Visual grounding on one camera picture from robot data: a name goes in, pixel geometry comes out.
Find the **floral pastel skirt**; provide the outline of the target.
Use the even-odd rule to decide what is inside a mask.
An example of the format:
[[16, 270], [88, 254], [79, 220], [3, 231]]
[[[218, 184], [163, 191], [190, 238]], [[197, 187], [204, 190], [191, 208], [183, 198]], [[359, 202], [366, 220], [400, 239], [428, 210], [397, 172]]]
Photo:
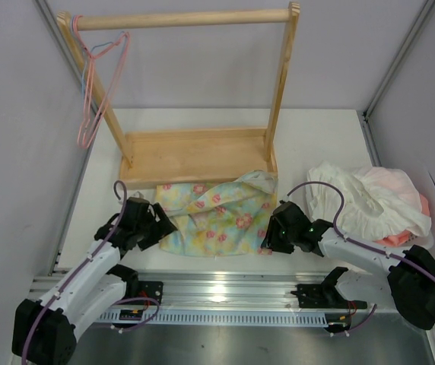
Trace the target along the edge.
[[269, 254], [261, 245], [277, 187], [278, 180], [261, 170], [231, 182], [158, 186], [155, 201], [177, 228], [160, 248], [189, 257]]

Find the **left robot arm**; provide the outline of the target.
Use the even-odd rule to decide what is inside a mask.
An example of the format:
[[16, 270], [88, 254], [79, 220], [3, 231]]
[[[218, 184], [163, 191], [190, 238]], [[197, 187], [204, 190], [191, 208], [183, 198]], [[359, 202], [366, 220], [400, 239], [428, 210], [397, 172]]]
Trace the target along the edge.
[[160, 307], [140, 283], [136, 270], [121, 260], [134, 248], [144, 251], [176, 232], [158, 204], [128, 198], [94, 234], [85, 257], [52, 289], [23, 300], [15, 311], [11, 343], [23, 363], [66, 364], [89, 327], [111, 306], [140, 303]]

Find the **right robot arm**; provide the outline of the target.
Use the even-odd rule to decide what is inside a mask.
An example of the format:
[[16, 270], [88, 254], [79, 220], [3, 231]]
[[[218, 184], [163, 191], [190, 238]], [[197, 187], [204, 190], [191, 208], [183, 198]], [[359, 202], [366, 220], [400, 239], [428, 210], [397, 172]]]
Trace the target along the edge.
[[300, 249], [353, 265], [335, 268], [322, 282], [322, 300], [329, 306], [359, 300], [394, 308], [419, 329], [435, 324], [435, 258], [423, 246], [382, 248], [354, 240], [333, 223], [310, 221], [298, 205], [282, 202], [262, 247], [287, 254]]

